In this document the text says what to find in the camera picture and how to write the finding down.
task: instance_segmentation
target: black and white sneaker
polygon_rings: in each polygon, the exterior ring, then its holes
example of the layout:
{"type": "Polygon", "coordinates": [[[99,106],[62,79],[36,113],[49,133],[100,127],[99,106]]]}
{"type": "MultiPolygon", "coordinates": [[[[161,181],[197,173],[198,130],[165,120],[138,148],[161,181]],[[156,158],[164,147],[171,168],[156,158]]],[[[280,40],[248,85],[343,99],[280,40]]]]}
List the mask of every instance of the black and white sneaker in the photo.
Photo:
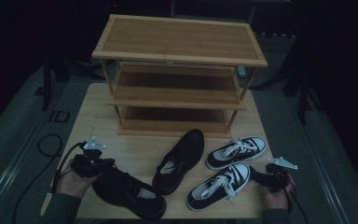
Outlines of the black and white sneaker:
{"type": "Polygon", "coordinates": [[[157,189],[116,166],[104,170],[92,187],[104,202],[125,207],[142,219],[155,221],[165,213],[166,202],[157,189]]]}
{"type": "Polygon", "coordinates": [[[187,195],[187,206],[196,212],[202,211],[213,203],[229,198],[234,200],[248,183],[249,166],[243,162],[231,164],[221,170],[187,195]]]}
{"type": "Polygon", "coordinates": [[[259,158],[266,151],[267,144],[260,137],[232,139],[228,145],[211,152],[206,165],[211,170],[221,170],[237,161],[250,161],[259,158]]]}

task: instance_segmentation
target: dark background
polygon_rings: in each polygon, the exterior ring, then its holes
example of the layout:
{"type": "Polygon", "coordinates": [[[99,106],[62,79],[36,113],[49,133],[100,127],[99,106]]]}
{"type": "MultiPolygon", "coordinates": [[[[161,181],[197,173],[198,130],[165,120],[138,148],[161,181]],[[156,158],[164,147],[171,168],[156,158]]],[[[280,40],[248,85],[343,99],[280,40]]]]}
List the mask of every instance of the dark background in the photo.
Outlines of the dark background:
{"type": "MultiPolygon", "coordinates": [[[[247,20],[256,33],[295,35],[283,69],[310,74],[322,107],[358,172],[358,1],[188,1],[175,13],[247,20]]],[[[89,62],[110,13],[171,16],[168,0],[0,1],[0,114],[22,83],[52,55],[57,79],[69,78],[62,55],[89,62]]]]}

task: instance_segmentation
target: shelf board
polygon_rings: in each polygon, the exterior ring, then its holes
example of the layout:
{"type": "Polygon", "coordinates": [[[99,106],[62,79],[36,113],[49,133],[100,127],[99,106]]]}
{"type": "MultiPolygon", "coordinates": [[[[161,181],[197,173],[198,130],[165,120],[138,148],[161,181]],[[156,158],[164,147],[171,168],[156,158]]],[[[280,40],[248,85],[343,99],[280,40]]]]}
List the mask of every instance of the shelf board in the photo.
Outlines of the shelf board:
{"type": "Polygon", "coordinates": [[[109,105],[244,110],[234,67],[123,63],[109,105]]]}
{"type": "Polygon", "coordinates": [[[207,137],[231,137],[224,110],[124,106],[122,115],[121,135],[182,136],[197,128],[207,137]]]}
{"type": "Polygon", "coordinates": [[[249,23],[110,15],[93,58],[266,67],[249,23]]]}

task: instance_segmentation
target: shoe rack leg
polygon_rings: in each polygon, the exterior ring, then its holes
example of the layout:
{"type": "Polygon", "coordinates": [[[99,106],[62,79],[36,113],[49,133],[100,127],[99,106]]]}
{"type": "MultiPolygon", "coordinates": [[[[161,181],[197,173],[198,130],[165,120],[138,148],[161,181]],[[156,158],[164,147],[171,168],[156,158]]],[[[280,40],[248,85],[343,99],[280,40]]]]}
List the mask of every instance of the shoe rack leg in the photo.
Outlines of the shoe rack leg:
{"type": "Polygon", "coordinates": [[[106,59],[101,59],[101,64],[103,66],[103,73],[105,75],[105,79],[110,91],[110,95],[113,95],[113,86],[112,86],[112,81],[110,79],[109,68],[107,66],[106,59]]]}
{"type": "Polygon", "coordinates": [[[231,119],[228,122],[228,126],[227,126],[228,130],[231,130],[232,123],[234,122],[235,117],[237,117],[237,114],[238,114],[238,110],[234,110],[234,112],[231,115],[231,119]]]}
{"type": "Polygon", "coordinates": [[[253,77],[255,76],[255,72],[256,72],[256,71],[257,71],[257,68],[252,68],[251,73],[250,73],[249,76],[247,77],[246,82],[245,82],[245,85],[243,86],[243,89],[242,89],[242,92],[241,92],[241,95],[240,95],[240,100],[241,100],[241,101],[243,100],[243,98],[245,98],[245,94],[246,94],[246,92],[248,91],[249,86],[250,86],[251,83],[252,83],[252,79],[253,79],[253,77]]]}
{"type": "Polygon", "coordinates": [[[118,123],[120,124],[120,126],[123,126],[123,122],[121,121],[120,111],[118,111],[118,106],[114,105],[113,107],[115,108],[117,114],[118,123]]]}

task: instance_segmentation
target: black sneaker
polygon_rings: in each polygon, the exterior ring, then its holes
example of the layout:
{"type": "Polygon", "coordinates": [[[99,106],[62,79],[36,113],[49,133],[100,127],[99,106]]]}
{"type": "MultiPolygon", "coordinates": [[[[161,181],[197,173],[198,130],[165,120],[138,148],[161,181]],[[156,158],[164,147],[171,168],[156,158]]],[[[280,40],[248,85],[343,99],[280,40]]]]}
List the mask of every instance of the black sneaker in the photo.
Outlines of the black sneaker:
{"type": "Polygon", "coordinates": [[[196,212],[202,211],[213,203],[229,198],[245,188],[250,176],[248,165],[243,162],[231,164],[221,170],[187,195],[187,206],[196,212]]]}
{"type": "Polygon", "coordinates": [[[158,220],[165,213],[165,199],[156,189],[116,167],[103,172],[92,187],[104,202],[126,207],[142,219],[158,220]]]}
{"type": "Polygon", "coordinates": [[[259,158],[266,151],[266,142],[260,137],[232,139],[224,147],[211,152],[206,165],[211,170],[221,170],[237,161],[250,161],[259,158]]]}
{"type": "Polygon", "coordinates": [[[200,161],[203,149],[202,131],[193,129],[186,133],[157,167],[153,187],[163,195],[172,194],[179,187],[185,174],[200,161]]]}

